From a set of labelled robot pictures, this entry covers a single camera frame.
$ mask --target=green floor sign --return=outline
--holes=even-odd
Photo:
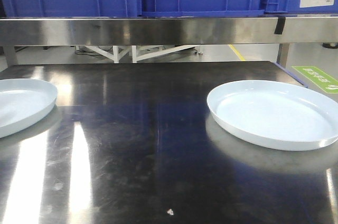
[[[317,67],[293,67],[328,94],[338,94],[338,81]]]

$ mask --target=white plate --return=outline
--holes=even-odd
[[[234,81],[214,88],[207,103],[223,129],[259,146],[305,151],[338,139],[338,103],[304,87]]]
[[[53,84],[42,80],[0,80],[0,138],[44,118],[53,109],[57,94]]]

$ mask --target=plate rim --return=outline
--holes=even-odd
[[[328,96],[325,96],[323,95],[322,93],[319,93],[317,91],[314,91],[312,89],[308,89],[306,87],[302,87],[302,86],[298,86],[298,85],[294,85],[294,84],[291,84],[291,83],[286,83],[286,82],[280,82],[280,81],[273,81],[273,80],[237,80],[237,81],[230,81],[230,82],[226,82],[226,83],[223,83],[221,85],[218,85],[216,87],[214,87],[212,90],[209,91],[208,93],[208,96],[206,98],[206,102],[207,102],[207,105],[208,105],[208,108],[211,112],[211,115],[213,116],[214,120],[217,122],[217,124],[219,124],[219,126],[221,126],[224,130],[228,131],[227,129],[225,129],[220,123],[218,120],[222,121],[223,123],[225,123],[226,125],[228,126],[231,126],[233,127],[234,129],[237,129],[237,130],[240,130],[241,132],[244,132],[246,134],[250,134],[250,135],[253,135],[255,137],[259,137],[259,138],[262,138],[262,139],[266,139],[266,140],[269,140],[269,141],[275,141],[275,142],[279,142],[279,143],[284,143],[284,142],[287,142],[287,143],[290,143],[290,144],[297,144],[297,145],[305,145],[305,144],[314,144],[314,143],[318,143],[318,142],[324,142],[324,141],[333,141],[327,145],[324,145],[323,147],[325,146],[328,146],[328,145],[331,145],[332,143],[334,143],[335,141],[338,140],[338,129],[336,130],[336,132],[334,133],[335,135],[334,136],[331,136],[331,137],[326,137],[326,138],[321,138],[321,139],[318,139],[318,140],[314,140],[314,141],[305,141],[305,142],[296,142],[296,141],[286,141],[286,140],[283,140],[283,139],[279,139],[279,138],[271,138],[271,137],[267,137],[267,136],[262,136],[262,135],[259,135],[259,134],[255,134],[255,133],[252,133],[250,131],[247,131],[247,130],[244,130],[244,129],[241,129],[231,123],[228,123],[226,122],[224,119],[221,119],[217,113],[211,108],[211,105],[210,105],[210,97],[212,96],[212,93],[218,89],[218,88],[222,88],[224,85],[229,85],[229,84],[232,84],[232,83],[240,83],[240,82],[265,82],[265,83],[269,83],[271,85],[285,85],[285,86],[289,86],[291,88],[302,88],[304,91],[309,91],[317,96],[320,96],[321,98],[325,98],[326,100],[328,101],[331,101],[331,102],[334,102],[337,107],[338,107],[338,103],[336,101],[334,101],[333,99],[331,99],[330,97]],[[253,143],[252,141],[248,141],[247,139],[243,139],[241,137],[239,137],[241,140],[244,140],[244,141],[247,141],[247,142],[250,142],[250,143]]]

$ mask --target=small debris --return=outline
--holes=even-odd
[[[167,211],[167,213],[169,214],[169,215],[174,215],[174,211],[172,210],[172,209],[169,209],[168,211]]]

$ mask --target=stainless steel table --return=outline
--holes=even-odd
[[[25,65],[7,78],[59,95],[42,121],[0,139],[2,224],[337,223],[337,144],[269,150],[210,118],[219,84],[300,85],[273,63]]]

